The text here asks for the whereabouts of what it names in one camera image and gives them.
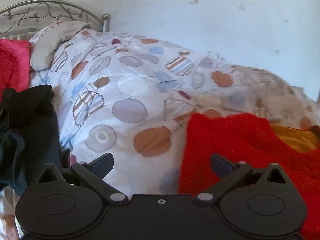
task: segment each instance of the beige pillow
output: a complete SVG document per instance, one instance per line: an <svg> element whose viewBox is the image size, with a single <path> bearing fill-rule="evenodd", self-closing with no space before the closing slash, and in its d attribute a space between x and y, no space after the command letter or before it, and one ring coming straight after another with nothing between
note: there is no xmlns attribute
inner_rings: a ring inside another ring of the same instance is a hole
<svg viewBox="0 0 320 240"><path fill-rule="evenodd" d="M50 28L34 44L30 65L35 71L41 71L51 67L55 50L65 41L70 40L84 27L85 22L60 22L54 28Z"/></svg>

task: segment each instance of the yellow cloth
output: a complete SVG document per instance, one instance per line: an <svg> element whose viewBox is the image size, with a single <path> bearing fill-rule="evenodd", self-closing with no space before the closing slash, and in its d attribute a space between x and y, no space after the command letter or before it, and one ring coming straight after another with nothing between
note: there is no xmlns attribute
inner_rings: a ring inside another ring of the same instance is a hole
<svg viewBox="0 0 320 240"><path fill-rule="evenodd" d="M271 124L271 129L286 145L300 153L306 153L318 148L319 135L316 129L303 131L276 124Z"/></svg>

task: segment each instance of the black garment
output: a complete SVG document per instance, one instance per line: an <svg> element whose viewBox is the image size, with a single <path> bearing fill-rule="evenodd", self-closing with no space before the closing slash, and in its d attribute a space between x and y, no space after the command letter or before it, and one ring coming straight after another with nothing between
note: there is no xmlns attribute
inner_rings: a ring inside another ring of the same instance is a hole
<svg viewBox="0 0 320 240"><path fill-rule="evenodd" d="M5 89L0 104L0 189L10 185L18 195L39 176L45 163L62 168L52 87L17 93Z"/></svg>

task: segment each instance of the metal headboard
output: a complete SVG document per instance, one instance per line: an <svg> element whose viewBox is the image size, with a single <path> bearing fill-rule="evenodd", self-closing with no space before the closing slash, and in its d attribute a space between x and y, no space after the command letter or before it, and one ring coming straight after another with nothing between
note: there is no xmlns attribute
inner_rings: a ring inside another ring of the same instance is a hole
<svg viewBox="0 0 320 240"><path fill-rule="evenodd" d="M52 23L48 19L85 21L97 31L107 32L110 26L110 14L105 13L101 18L87 9L61 0L30 0L12 5L0 11L0 39L17 36L19 40L23 35L37 32ZM28 28L20 29L26 23Z"/></svg>

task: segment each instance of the screw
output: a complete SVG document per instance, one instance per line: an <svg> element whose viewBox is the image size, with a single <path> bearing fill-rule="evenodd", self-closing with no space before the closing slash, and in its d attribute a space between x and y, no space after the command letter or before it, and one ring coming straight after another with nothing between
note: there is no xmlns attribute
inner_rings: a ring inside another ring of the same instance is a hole
<svg viewBox="0 0 320 240"><path fill-rule="evenodd" d="M113 201L123 201L125 199L125 194L113 193L110 195L110 199Z"/></svg>
<svg viewBox="0 0 320 240"><path fill-rule="evenodd" d="M166 201L164 199L158 199L158 203L159 204L164 204L164 203L166 203Z"/></svg>
<svg viewBox="0 0 320 240"><path fill-rule="evenodd" d="M198 199L202 200L202 201L209 201L209 200L212 200L213 199L213 195L210 194L210 193L200 193L198 196L197 196Z"/></svg>

